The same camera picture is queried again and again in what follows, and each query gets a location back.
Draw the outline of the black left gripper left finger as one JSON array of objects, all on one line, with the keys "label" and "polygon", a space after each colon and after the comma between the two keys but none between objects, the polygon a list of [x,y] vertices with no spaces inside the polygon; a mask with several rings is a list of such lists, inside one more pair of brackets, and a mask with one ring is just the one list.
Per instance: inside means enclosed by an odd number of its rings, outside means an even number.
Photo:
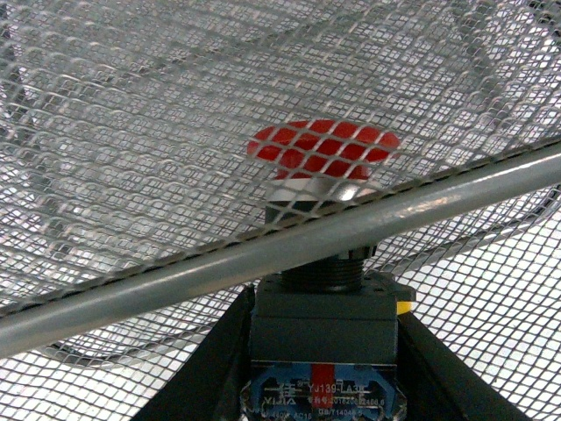
[{"label": "black left gripper left finger", "polygon": [[249,333],[255,302],[245,287],[170,381],[135,420],[238,420],[249,381]]}]

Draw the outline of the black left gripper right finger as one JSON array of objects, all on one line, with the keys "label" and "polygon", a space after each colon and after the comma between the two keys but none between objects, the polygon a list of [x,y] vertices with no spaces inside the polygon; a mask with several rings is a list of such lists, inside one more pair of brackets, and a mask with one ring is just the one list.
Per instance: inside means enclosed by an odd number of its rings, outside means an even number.
[{"label": "black left gripper right finger", "polygon": [[407,420],[527,420],[414,314],[398,317],[397,378]]}]

